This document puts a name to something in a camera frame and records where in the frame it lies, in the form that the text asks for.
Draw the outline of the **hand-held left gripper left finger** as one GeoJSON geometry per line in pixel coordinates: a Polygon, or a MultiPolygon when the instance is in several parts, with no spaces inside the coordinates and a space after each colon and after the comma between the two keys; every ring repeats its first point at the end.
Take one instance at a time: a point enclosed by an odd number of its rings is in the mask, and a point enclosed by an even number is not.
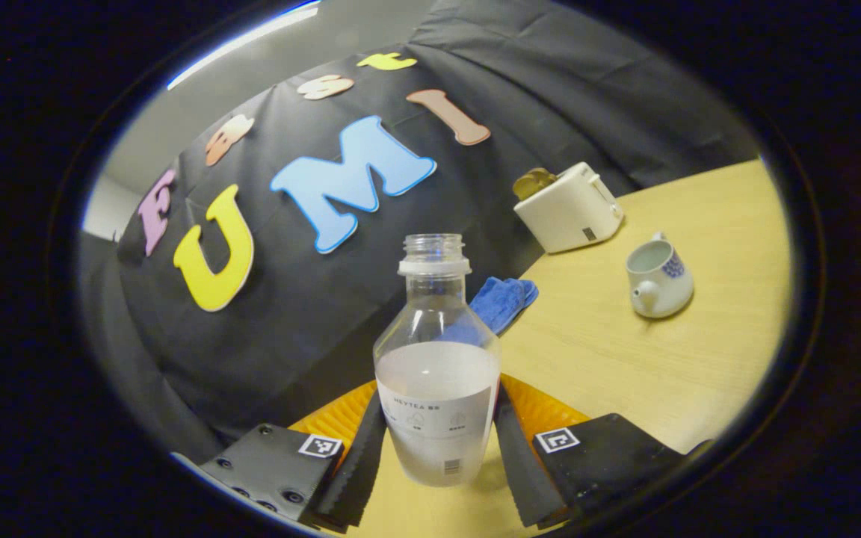
{"type": "Polygon", "coordinates": [[[370,381],[289,427],[257,425],[199,474],[263,516],[344,534],[361,524],[385,432],[370,381]]]}

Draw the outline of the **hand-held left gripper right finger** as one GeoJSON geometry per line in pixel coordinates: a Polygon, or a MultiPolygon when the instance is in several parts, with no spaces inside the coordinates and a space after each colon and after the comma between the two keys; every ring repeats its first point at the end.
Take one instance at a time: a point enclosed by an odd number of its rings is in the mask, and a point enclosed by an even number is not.
{"type": "Polygon", "coordinates": [[[591,418],[508,374],[500,376],[493,422],[526,527],[595,516],[689,462],[619,413],[591,418]]]}

